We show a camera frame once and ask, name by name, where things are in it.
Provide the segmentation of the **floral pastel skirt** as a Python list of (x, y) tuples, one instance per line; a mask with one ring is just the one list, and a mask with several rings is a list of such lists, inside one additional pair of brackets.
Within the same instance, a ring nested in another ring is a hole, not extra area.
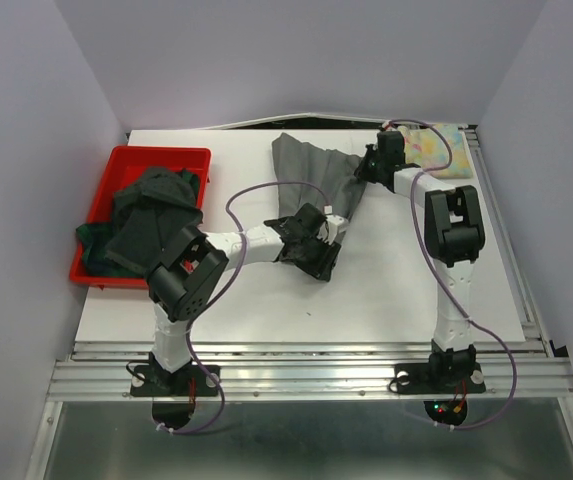
[(473, 169), (459, 127), (456, 124), (435, 124), (434, 128), (448, 143), (451, 159), (444, 141), (432, 130), (400, 125), (397, 130), (404, 137), (406, 163), (431, 169), (430, 174), (436, 178), (472, 178)]

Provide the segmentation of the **grey skirt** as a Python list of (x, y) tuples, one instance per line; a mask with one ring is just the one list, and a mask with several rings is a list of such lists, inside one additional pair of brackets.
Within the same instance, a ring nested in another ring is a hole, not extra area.
[(366, 182), (355, 176), (360, 156), (322, 149), (286, 133), (271, 148), (280, 217), (294, 215), (306, 203), (323, 209), (324, 197), (312, 184), (327, 196), (334, 214), (352, 219), (366, 189)]

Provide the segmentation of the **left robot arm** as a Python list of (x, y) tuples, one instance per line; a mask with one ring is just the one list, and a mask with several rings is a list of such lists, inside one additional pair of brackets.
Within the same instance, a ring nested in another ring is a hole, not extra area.
[(246, 265), (282, 262), (329, 281), (348, 225), (331, 206), (319, 210), (306, 203), (291, 216), (240, 232), (182, 229), (145, 276), (156, 315), (151, 363), (157, 386), (168, 394), (187, 386), (189, 324), (208, 308), (224, 272), (238, 276)]

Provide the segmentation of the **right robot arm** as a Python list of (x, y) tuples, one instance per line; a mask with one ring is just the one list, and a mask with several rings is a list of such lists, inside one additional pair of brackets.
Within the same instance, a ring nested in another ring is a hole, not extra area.
[(426, 366), (429, 384), (448, 390), (475, 369), (468, 308), (475, 262), (485, 246), (478, 192), (441, 181), (405, 158), (397, 130), (381, 131), (355, 170), (361, 181), (407, 198), (420, 250), (437, 282), (437, 320)]

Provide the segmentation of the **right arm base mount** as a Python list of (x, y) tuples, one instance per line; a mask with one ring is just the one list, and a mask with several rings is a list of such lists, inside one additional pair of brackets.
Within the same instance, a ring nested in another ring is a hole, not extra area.
[(486, 391), (484, 375), (472, 345), (458, 351), (436, 350), (425, 361), (397, 363), (388, 383), (388, 390), (400, 395), (449, 394), (456, 388), (473, 394)]

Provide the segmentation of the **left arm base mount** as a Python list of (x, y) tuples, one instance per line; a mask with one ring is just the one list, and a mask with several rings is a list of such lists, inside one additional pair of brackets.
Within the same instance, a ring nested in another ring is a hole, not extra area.
[(154, 363), (129, 362), (130, 395), (135, 398), (180, 397), (197, 399), (217, 397), (217, 387), (197, 365), (189, 363), (169, 373)]

